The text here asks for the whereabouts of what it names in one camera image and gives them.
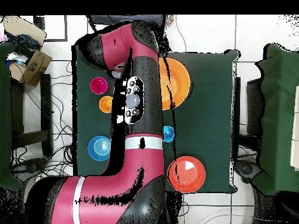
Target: cardboard box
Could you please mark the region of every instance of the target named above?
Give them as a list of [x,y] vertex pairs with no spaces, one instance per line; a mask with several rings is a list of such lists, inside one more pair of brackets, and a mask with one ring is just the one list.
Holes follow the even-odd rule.
[[[42,46],[46,33],[35,25],[18,16],[5,16],[3,20],[5,30],[12,35],[27,34]],[[35,51],[26,68],[17,63],[9,66],[11,76],[20,83],[36,86],[40,76],[44,74],[52,58],[41,51]]]
[[11,75],[20,83],[37,86],[40,76],[44,74],[52,58],[41,51],[35,51],[26,68],[19,64],[12,63],[9,66]]

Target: green tablecloth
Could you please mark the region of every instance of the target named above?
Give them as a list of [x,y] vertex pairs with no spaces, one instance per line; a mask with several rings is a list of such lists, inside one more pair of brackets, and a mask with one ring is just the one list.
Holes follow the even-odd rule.
[[5,64],[6,57],[15,49],[11,42],[0,44],[0,187],[19,191],[23,184],[11,175],[9,168],[12,152],[12,98],[11,75]]
[[[176,154],[198,158],[206,170],[206,180],[200,192],[233,193],[230,185],[231,106],[233,93],[233,62],[237,51],[227,54],[170,53],[168,57],[180,61],[189,71],[193,88],[189,98],[175,109]],[[90,82],[103,77],[109,84],[105,95],[112,96],[114,80],[105,72],[87,66],[77,56],[78,85],[78,175],[99,174],[107,161],[93,160],[87,151],[89,141],[97,136],[110,135],[110,114],[102,113],[99,100]],[[164,111],[164,125],[173,126],[171,110]],[[165,169],[174,160],[172,143],[164,143]],[[166,182],[166,189],[172,190]]]
[[266,195],[278,191],[299,191],[299,172],[290,166],[296,86],[299,86],[299,53],[282,50],[277,44],[267,48],[259,62],[264,78],[262,147],[259,163],[264,170],[254,184]]

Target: magenta bowl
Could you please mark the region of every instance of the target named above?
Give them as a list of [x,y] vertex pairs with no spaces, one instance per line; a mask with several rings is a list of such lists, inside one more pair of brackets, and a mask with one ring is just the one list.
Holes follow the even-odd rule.
[[102,95],[106,93],[108,90],[108,83],[104,78],[93,78],[91,81],[91,91],[93,91],[96,95]]

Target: orange bowl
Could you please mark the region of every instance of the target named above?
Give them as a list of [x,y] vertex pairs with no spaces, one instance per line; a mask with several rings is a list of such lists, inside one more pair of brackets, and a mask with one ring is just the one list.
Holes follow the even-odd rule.
[[169,110],[171,107],[171,96],[175,107],[181,105],[186,100],[190,86],[190,76],[185,68],[179,61],[166,58],[168,67],[170,70],[170,81],[167,74],[167,68],[163,58],[159,58],[159,70],[160,70],[160,84],[162,95],[162,109]]
[[206,179],[206,171],[196,158],[182,156],[169,165],[167,179],[176,191],[193,193],[202,187]]
[[112,108],[112,97],[111,96],[104,96],[100,99],[99,107],[102,112],[104,113],[111,113]]

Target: small blue bowl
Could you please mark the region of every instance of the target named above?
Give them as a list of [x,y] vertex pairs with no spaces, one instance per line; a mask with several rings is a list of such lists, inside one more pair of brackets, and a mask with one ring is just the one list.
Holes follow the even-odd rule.
[[163,142],[172,142],[175,138],[175,130],[171,126],[163,127],[164,139]]
[[109,158],[111,141],[105,136],[96,136],[89,142],[87,150],[93,160],[102,162]]

